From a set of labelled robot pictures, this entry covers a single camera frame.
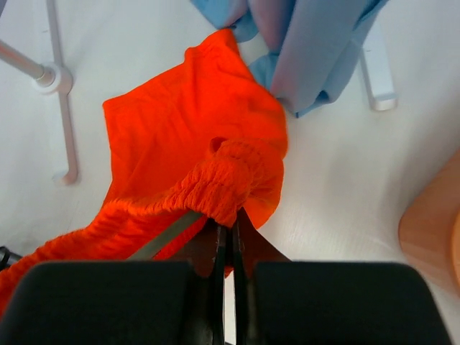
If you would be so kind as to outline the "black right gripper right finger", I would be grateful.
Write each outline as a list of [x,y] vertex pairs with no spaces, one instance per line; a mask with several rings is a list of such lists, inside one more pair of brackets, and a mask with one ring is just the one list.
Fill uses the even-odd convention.
[[239,211],[238,344],[450,344],[425,280],[397,262],[292,261]]

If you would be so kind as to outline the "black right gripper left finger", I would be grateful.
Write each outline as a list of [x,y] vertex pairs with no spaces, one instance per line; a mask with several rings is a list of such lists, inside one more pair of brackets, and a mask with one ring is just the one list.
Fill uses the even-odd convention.
[[3,344],[222,344],[226,229],[166,261],[47,262],[19,282]]

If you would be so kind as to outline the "grey clothes hanger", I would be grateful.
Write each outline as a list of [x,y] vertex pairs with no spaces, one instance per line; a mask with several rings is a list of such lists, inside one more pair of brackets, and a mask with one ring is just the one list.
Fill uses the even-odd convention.
[[151,260],[173,239],[181,235],[187,228],[192,226],[196,221],[202,218],[201,213],[189,211],[173,222],[161,234],[147,242],[143,247],[138,249],[133,255],[128,257],[127,261]]

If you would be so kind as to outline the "orange shorts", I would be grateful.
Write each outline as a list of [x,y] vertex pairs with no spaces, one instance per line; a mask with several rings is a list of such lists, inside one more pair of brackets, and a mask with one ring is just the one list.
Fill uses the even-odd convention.
[[3,270],[2,308],[35,265],[127,259],[187,211],[230,227],[244,209],[257,228],[275,212],[288,150],[285,113],[253,78],[230,29],[103,110],[112,182],[101,210],[87,227]]

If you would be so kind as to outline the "light blue shorts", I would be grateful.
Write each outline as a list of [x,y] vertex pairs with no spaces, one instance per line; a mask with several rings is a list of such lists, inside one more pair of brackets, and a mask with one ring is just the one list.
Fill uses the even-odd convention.
[[297,117],[336,101],[386,1],[194,1],[237,42],[261,35],[268,53],[249,66],[256,81]]

